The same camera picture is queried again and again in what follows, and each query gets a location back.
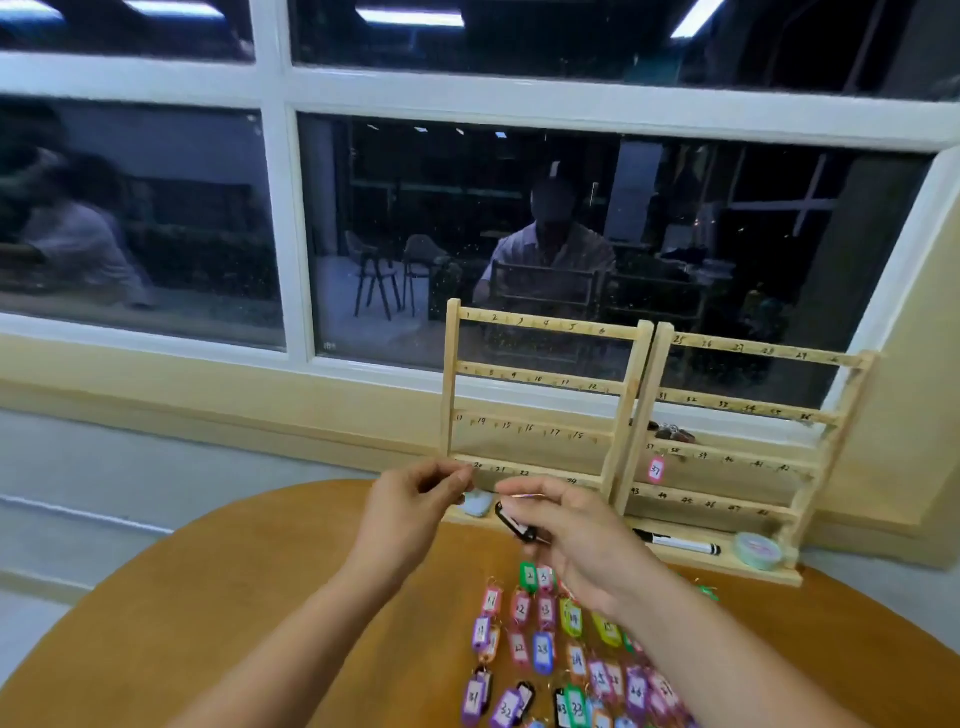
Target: glass pane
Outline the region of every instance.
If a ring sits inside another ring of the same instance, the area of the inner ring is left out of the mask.
[[[953,100],[944,0],[289,0],[295,61]]]
[[[0,100],[0,310],[283,349],[251,111]]]
[[[318,350],[431,370],[443,366],[451,297],[845,351],[929,164],[847,151],[838,167],[832,150],[313,115],[300,117],[300,137]],[[750,187],[790,199],[741,201],[744,158]],[[835,193],[815,197],[818,187]],[[493,328],[467,325],[461,356],[623,377],[615,343]],[[835,372],[792,365],[691,350],[671,357],[668,380],[819,406]]]
[[[0,0],[0,48],[253,61],[248,0]]]

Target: yellow key tag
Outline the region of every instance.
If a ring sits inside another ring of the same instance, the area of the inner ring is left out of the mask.
[[[573,599],[560,600],[560,624],[570,637],[579,638],[584,634],[584,611]]]
[[[608,644],[611,647],[619,647],[623,644],[623,638],[620,636],[620,628],[613,622],[607,621],[600,615],[594,613],[593,625],[597,628],[600,639],[603,640],[604,644]]]

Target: left hand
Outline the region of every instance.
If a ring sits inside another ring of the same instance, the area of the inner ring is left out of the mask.
[[[457,460],[420,460],[373,483],[347,568],[391,591],[426,557],[446,509],[472,490],[473,468]]]

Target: fluorescent light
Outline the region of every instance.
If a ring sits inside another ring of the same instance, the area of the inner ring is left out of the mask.
[[[137,12],[150,17],[199,17],[224,19],[224,14],[206,3],[174,2],[174,0],[124,0]]]
[[[697,0],[697,4],[690,8],[690,12],[677,26],[671,38],[696,36],[721,5],[723,0]]]
[[[379,25],[422,25],[436,28],[463,28],[464,17],[459,11],[388,11],[379,8],[357,8],[357,13],[368,23]]]
[[[0,20],[63,20],[63,15],[37,0],[0,0]]]

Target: hand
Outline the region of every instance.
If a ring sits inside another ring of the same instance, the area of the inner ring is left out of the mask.
[[[370,488],[346,568],[394,592],[426,557],[446,509],[472,490],[473,468],[421,460],[386,471]]]
[[[511,477],[496,484],[503,512],[552,534],[550,546],[530,544],[527,555],[548,564],[588,609],[623,623],[636,590],[636,572],[656,557],[623,520],[591,491],[552,477]]]

